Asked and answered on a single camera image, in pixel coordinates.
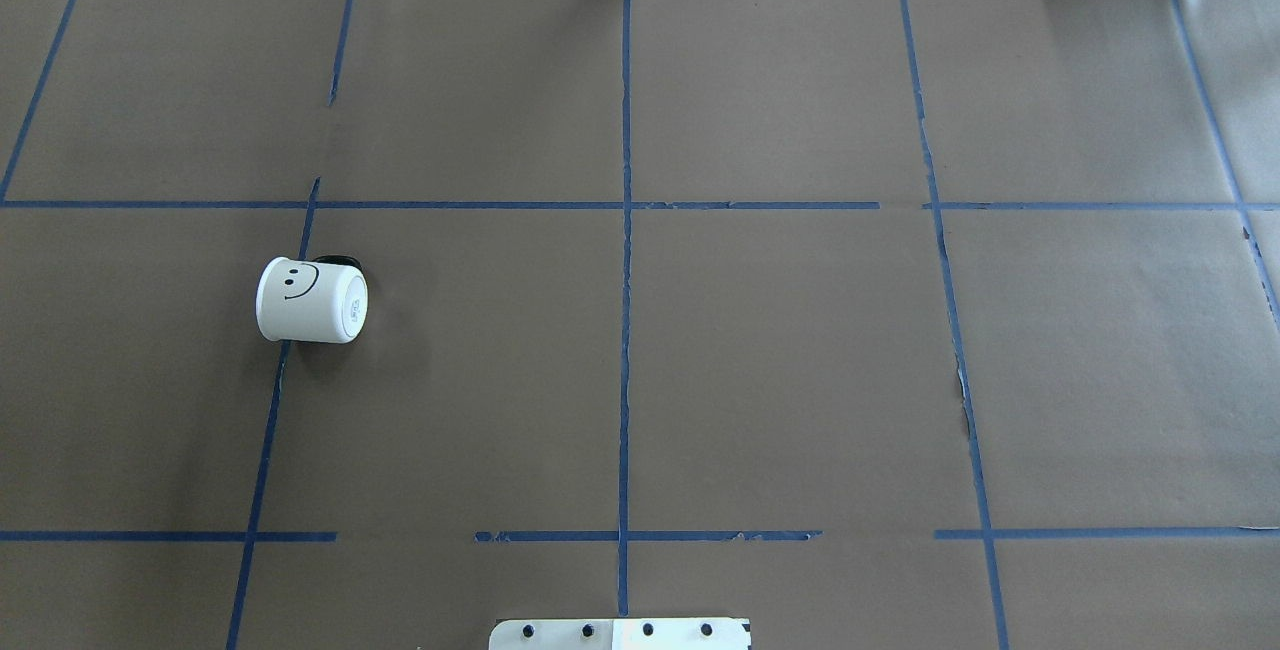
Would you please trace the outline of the white smiley face mug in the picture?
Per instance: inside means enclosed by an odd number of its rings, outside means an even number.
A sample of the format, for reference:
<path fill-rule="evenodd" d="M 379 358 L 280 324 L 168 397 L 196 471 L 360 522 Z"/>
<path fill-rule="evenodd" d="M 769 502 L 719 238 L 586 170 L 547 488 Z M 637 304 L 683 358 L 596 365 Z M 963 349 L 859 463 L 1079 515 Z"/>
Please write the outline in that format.
<path fill-rule="evenodd" d="M 364 267 L 349 255 L 271 258 L 259 278 L 255 319 L 269 342 L 352 343 L 367 312 Z"/>

